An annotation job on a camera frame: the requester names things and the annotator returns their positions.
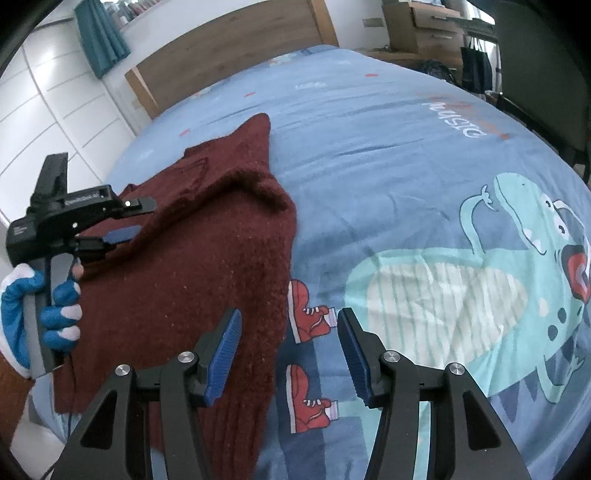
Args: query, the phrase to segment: red sneaker print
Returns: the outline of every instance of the red sneaker print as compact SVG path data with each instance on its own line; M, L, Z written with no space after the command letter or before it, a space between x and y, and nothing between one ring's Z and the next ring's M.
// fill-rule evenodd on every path
M337 402L328 398L306 399L308 376L299 365L289 365L287 377L287 405L290 411L290 430L303 433L310 429L324 429L331 420L338 420Z
M287 293L287 306L296 343L327 335L331 327L336 327L335 309L328 308L326 305L308 308L309 299L306 285L300 280L291 280Z

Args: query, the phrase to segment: wooden headboard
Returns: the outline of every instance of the wooden headboard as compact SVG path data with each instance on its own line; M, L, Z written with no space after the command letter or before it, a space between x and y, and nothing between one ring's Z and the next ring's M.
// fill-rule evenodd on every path
M125 78L155 118L241 70L319 44L339 45L324 0L266 0L185 33Z

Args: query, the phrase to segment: teal curtain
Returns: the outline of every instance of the teal curtain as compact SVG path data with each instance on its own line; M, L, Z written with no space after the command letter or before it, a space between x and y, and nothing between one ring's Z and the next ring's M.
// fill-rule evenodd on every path
M100 0L82 0L74 9L82 47L98 79L129 55L129 47Z

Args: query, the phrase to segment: blue glove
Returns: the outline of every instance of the blue glove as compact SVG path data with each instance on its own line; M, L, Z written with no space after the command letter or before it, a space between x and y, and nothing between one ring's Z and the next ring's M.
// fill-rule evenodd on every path
M73 278L82 276L82 266L74 267ZM31 360L24 330L22 298L35 293L45 284L43 273L27 264L17 265L0 284L0 353L23 377L29 378ZM43 341L52 350L70 352L80 338L76 323L82 318L78 305L80 287L67 280L53 291L56 305L41 312L41 322L47 328Z

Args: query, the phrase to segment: cartoon dinosaur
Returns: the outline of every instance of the cartoon dinosaur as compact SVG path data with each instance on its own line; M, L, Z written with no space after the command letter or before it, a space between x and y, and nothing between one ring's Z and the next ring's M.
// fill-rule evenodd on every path
M557 403L584 358L575 352L559 384L550 378L546 360L571 337L589 300L589 241L585 236L583 246L573 239L559 212L570 212L584 231L580 219L529 179L503 173L493 183L525 249L483 249L473 213L481 202L497 211L484 186L460 207L471 249L380 252L351 272L345 305L387 348L416 364L442 368L452 361L463 363L489 397L536 370L546 399ZM366 409L358 415L373 427L372 413ZM422 408L423 439L428 426ZM364 431L368 452L373 432ZM426 467L419 465L426 460L427 443L417 452L417 479L424 478Z

